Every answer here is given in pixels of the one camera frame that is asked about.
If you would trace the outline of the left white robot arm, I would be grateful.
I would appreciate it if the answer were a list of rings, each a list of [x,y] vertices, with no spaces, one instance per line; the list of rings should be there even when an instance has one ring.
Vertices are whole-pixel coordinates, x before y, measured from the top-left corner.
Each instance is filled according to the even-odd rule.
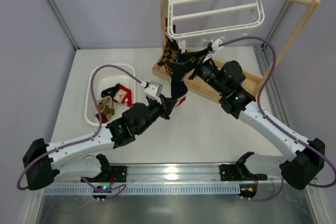
[[[43,138],[34,140],[23,156],[24,171],[29,190],[39,190],[57,179],[80,177],[86,181],[105,181],[111,173],[107,158],[99,151],[116,149],[135,141],[158,118],[168,120],[177,99],[163,95],[158,101],[148,99],[148,105],[135,103],[122,116],[94,135],[60,143],[45,143]],[[88,160],[84,156],[97,153]]]

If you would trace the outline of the navy blue sock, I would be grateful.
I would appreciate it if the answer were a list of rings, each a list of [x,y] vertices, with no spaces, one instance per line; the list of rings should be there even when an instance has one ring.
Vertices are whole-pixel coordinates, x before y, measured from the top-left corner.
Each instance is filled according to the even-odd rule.
[[[119,90],[121,84],[116,84],[114,87],[107,88],[101,92],[101,97],[111,96],[114,102],[122,102],[122,91]]]

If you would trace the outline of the navy sock beige red toe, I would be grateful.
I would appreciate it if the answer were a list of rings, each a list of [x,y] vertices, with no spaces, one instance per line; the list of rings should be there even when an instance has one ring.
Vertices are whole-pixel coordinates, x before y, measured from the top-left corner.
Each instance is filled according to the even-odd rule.
[[[174,107],[178,107],[186,100],[188,88],[184,81],[180,80],[180,74],[172,68],[171,70],[171,98],[176,100]]]

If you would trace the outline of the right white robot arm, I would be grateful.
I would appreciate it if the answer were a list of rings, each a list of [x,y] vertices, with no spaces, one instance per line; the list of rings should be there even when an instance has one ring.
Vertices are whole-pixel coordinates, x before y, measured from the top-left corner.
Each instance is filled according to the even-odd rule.
[[[183,80],[187,73],[201,78],[219,95],[222,109],[254,128],[280,152],[281,156],[246,154],[238,161],[251,174],[265,174],[283,178],[289,185],[303,190],[323,169],[325,144],[318,138],[308,138],[293,133],[265,111],[243,87],[246,79],[237,61],[226,62],[218,69],[207,55],[206,49],[182,54],[183,62],[169,62],[173,75]]]

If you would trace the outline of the beige striped green sock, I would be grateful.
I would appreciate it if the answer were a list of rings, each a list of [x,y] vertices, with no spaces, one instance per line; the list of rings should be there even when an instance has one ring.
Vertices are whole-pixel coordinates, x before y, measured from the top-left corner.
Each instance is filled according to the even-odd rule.
[[[97,101],[98,109],[101,113],[101,122],[108,123],[114,116],[114,102],[111,96],[106,96]]]

